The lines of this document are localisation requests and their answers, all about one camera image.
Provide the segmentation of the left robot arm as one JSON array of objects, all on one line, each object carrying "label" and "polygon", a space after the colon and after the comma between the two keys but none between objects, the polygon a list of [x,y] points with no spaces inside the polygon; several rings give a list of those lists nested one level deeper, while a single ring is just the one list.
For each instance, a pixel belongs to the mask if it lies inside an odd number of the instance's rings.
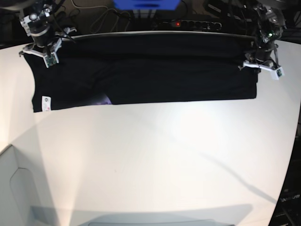
[{"label": "left robot arm", "polygon": [[276,0],[242,0],[241,4],[251,14],[254,41],[251,43],[252,49],[245,54],[246,60],[238,68],[279,71],[281,66],[275,41],[282,37],[285,20],[277,6],[284,4]]}]

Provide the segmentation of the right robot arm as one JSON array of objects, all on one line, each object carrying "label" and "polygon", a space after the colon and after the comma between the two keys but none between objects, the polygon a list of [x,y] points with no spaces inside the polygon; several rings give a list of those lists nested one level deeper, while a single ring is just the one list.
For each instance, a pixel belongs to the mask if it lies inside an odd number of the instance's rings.
[{"label": "right robot arm", "polygon": [[77,31],[75,27],[59,25],[55,14],[63,4],[63,0],[35,0],[31,6],[20,10],[20,24],[33,40],[23,47],[20,56],[29,54],[40,57],[47,68],[59,63],[57,52],[63,40],[74,41],[69,34]]}]

